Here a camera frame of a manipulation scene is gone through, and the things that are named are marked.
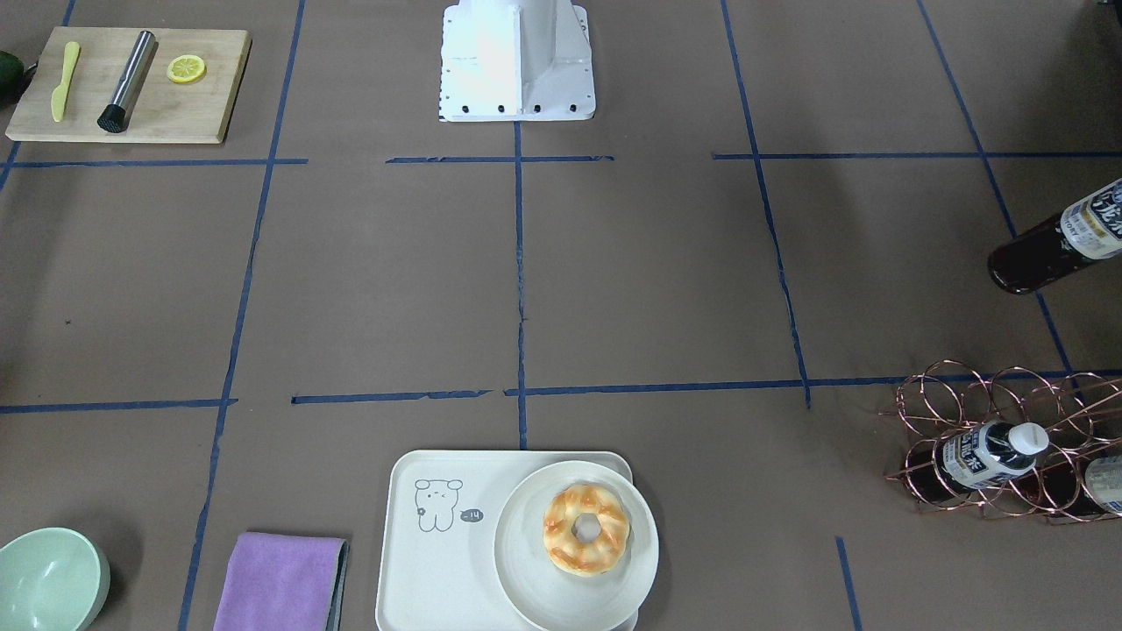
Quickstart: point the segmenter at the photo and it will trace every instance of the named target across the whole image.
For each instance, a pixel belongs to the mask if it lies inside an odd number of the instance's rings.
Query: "lemon slice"
[[[180,55],[167,65],[167,77],[173,83],[191,83],[206,74],[206,62],[196,55]]]

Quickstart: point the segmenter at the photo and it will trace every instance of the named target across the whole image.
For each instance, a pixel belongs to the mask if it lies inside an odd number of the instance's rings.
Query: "blue tape line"
[[[278,158],[274,164],[307,164],[307,158]],[[16,162],[12,168],[55,168],[59,166],[263,166],[268,158],[233,159],[122,159],[122,161],[59,161]]]
[[[1067,368],[1065,371],[1042,371],[1037,373],[1047,379],[1060,379],[1076,371]],[[1104,371],[1082,371],[1094,373],[1102,377],[1122,376],[1122,369]],[[983,378],[992,378],[993,374],[981,374]],[[530,387],[525,393],[527,396],[555,396],[564,394],[626,394],[643,392],[701,392],[701,391],[728,391],[728,390],[769,390],[790,387],[845,387],[862,385],[896,385],[903,383],[912,375],[882,376],[882,377],[843,377],[843,378],[820,378],[808,379],[761,379],[751,382],[702,382],[702,383],[663,383],[663,384],[633,384],[633,385],[581,385],[560,387]],[[975,377],[971,374],[939,375],[944,382],[968,382]],[[1033,379],[1034,376],[1028,373],[1010,373],[1003,379]],[[505,396],[516,396],[517,388],[503,391]]]
[[[838,560],[842,563],[842,577],[845,579],[845,593],[849,598],[849,615],[853,618],[854,631],[863,631],[861,625],[861,611],[857,609],[857,593],[853,589],[853,575],[849,573],[849,556],[845,552],[845,540],[840,537],[834,538],[838,547]]]
[[[895,158],[975,158],[966,152],[930,153],[846,153],[846,154],[760,154],[760,159],[895,159]],[[753,159],[752,154],[712,154],[712,159]]]
[[[962,110],[963,118],[966,120],[966,128],[969,129],[971,138],[974,139],[977,156],[982,161],[982,166],[985,167],[986,177],[990,180],[990,186],[993,189],[993,196],[997,200],[997,208],[1001,209],[1001,216],[1005,219],[1005,227],[1009,228],[1010,236],[1015,237],[1017,226],[1013,223],[1013,217],[1009,213],[1009,207],[1005,204],[1005,198],[1001,193],[1001,186],[997,185],[997,177],[994,175],[993,167],[990,165],[990,159],[986,156],[985,149],[982,147],[982,138],[978,136],[977,129],[974,127],[974,119],[971,118],[971,112],[966,109],[966,100],[963,98],[963,93],[958,89],[958,82],[955,81],[955,75],[950,71],[950,63],[947,62],[947,55],[942,52],[942,45],[939,43],[939,36],[935,31],[935,24],[931,21],[931,16],[928,15],[927,7],[923,6],[923,0],[916,0],[916,4],[919,7],[920,13],[923,16],[923,22],[927,25],[927,30],[931,35],[931,43],[935,45],[935,51],[939,54],[939,62],[942,63],[942,70],[947,73],[947,81],[950,82],[950,88],[955,92],[955,99],[958,101],[958,109]],[[1052,323],[1051,314],[1048,312],[1048,305],[1045,303],[1045,299],[1042,296],[1038,295],[1037,299],[1040,302],[1041,313],[1043,314],[1048,329],[1051,332],[1052,342],[1056,345],[1056,351],[1059,354],[1064,366],[1067,367],[1069,366],[1067,351],[1064,349],[1064,342],[1060,340],[1059,332]]]
[[[971,118],[971,112],[966,109],[966,99],[963,98],[962,90],[958,89],[958,82],[955,81],[955,75],[950,72],[950,63],[947,62],[947,55],[942,52],[942,44],[939,43],[939,36],[935,33],[935,24],[931,22],[931,16],[927,12],[927,7],[923,6],[923,0],[916,0],[916,4],[919,7],[920,13],[923,16],[923,22],[927,25],[927,31],[931,36],[931,43],[935,45],[935,52],[939,55],[939,63],[942,64],[942,71],[947,74],[947,81],[950,83],[950,89],[955,93],[955,100],[958,101],[958,109],[963,113],[963,119],[966,121],[966,128],[971,132],[971,138],[974,140],[974,148],[977,152],[977,157],[982,159],[982,165],[985,167],[986,177],[990,179],[990,185],[993,188],[993,194],[997,198],[997,205],[1001,208],[1001,214],[1005,218],[1005,225],[1009,227],[1009,234],[1017,236],[1017,228],[1013,227],[1013,219],[1009,214],[1009,209],[1005,207],[1005,199],[1001,194],[1001,189],[997,186],[997,179],[993,174],[993,168],[990,166],[990,161],[986,158],[985,149],[982,148],[982,138],[978,136],[977,128],[974,127],[974,119]]]
[[[514,258],[518,263],[518,449],[528,447],[530,427],[526,420],[526,277],[522,264],[522,124],[514,124]]]
[[[366,403],[374,401],[420,401],[422,399],[478,399],[489,390],[451,390],[443,392],[388,392],[385,394],[327,394],[316,396],[293,396],[293,405],[318,403]]]
[[[1122,158],[1122,152],[1001,152],[988,153],[987,158]],[[838,154],[760,154],[760,159],[938,159],[976,158],[977,152],[888,152]],[[752,154],[712,154],[718,161],[749,161]]]
[[[70,26],[70,18],[71,18],[72,15],[74,15],[74,3],[77,0],[71,0],[70,3],[66,4],[66,13],[63,15],[63,24],[62,24],[62,26]]]
[[[775,218],[772,216],[771,200],[767,195],[767,183],[764,181],[764,165],[760,161],[760,147],[756,145],[755,126],[752,124],[752,110],[748,108],[748,94],[744,88],[744,75],[741,73],[741,56],[736,52],[736,39],[733,37],[733,21],[728,17],[728,0],[720,0],[720,10],[725,17],[725,34],[728,36],[728,49],[733,55],[733,70],[736,72],[736,85],[741,92],[741,107],[744,109],[744,124],[748,131],[748,143],[752,145],[752,162],[756,167],[756,181],[760,184],[760,196],[764,204],[764,217],[767,220],[767,231],[771,234],[775,248],[775,267],[779,271],[779,284],[787,302],[787,316],[791,326],[791,341],[794,356],[799,364],[799,377],[803,384],[803,395],[807,408],[810,408],[810,384],[807,378],[807,365],[802,357],[802,344],[799,341],[799,326],[794,319],[794,304],[791,302],[791,290],[787,285],[787,271],[783,268],[783,254],[780,252],[779,234],[775,231]]]
[[[386,164],[439,164],[439,163],[513,163],[511,156],[433,156],[433,157],[396,157]]]
[[[1122,152],[986,152],[994,158],[1113,158]]]
[[[230,399],[228,404],[237,403]],[[218,408],[221,399],[187,399],[183,401],[114,401],[107,403],[44,403],[37,405],[0,405],[0,414],[38,414],[43,412],[95,412],[104,410],[166,410],[169,408]]]
[[[432,157],[396,157],[386,161],[386,164],[513,164],[516,161],[526,162],[613,162],[615,156],[432,156]]]
[[[300,44],[300,29],[304,21],[304,3],[300,0],[296,7],[296,24],[293,26],[292,44],[288,48],[288,64],[285,66],[284,83],[280,85],[280,100],[277,104],[276,122],[273,125],[273,141],[269,146],[269,158],[265,165],[265,177],[261,181],[261,196],[257,203],[257,219],[254,222],[254,237],[249,244],[249,257],[246,262],[246,274],[241,284],[241,299],[238,302],[238,317],[233,326],[233,339],[230,344],[230,364],[227,367],[226,379],[222,383],[222,400],[229,400],[230,391],[233,388],[233,374],[238,365],[238,350],[241,345],[241,331],[246,322],[246,310],[249,307],[249,291],[254,281],[254,257],[257,254],[257,243],[261,236],[261,221],[265,219],[265,207],[269,199],[269,188],[273,184],[273,167],[276,164],[277,146],[280,144],[280,129],[284,125],[285,104],[288,100],[288,86],[292,83],[292,71],[296,64],[296,48]],[[202,510],[199,511],[199,521],[195,524],[195,542],[191,549],[191,565],[187,567],[187,582],[183,588],[183,605],[180,609],[178,631],[187,631],[187,619],[191,615],[191,602],[195,593],[195,578],[199,575],[199,560],[202,557],[203,539],[206,533],[206,520],[210,516],[211,497],[214,494],[214,477],[218,473],[218,460],[220,454],[220,442],[222,433],[226,431],[226,418],[229,405],[222,404],[218,409],[218,419],[214,422],[214,440],[211,443],[210,473],[206,479],[206,500]]]
[[[12,143],[11,150],[8,152],[8,159],[3,163],[3,171],[0,171],[0,191],[8,183],[8,175],[11,173],[11,165],[16,163],[16,154],[19,153],[19,141]]]
[[[615,162],[616,156],[528,156],[522,162]]]

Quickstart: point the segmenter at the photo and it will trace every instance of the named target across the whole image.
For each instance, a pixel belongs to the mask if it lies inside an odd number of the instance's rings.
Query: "bear drawing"
[[[456,504],[460,501],[463,483],[459,479],[419,479],[416,487],[414,497],[421,530],[447,532],[456,522]]]

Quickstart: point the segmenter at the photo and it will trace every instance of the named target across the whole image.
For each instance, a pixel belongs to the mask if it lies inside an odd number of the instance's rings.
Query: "folded towel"
[[[338,631],[347,554],[343,539],[242,532],[214,631]]]

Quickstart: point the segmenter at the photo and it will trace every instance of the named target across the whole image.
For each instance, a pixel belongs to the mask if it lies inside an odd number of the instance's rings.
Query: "white tray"
[[[381,631],[528,631],[495,571],[503,504],[526,476],[587,460],[628,481],[610,451],[410,451],[389,475],[378,603]],[[427,488],[417,488],[417,483]],[[429,494],[445,497],[429,497]],[[619,630],[635,628],[638,612]]]

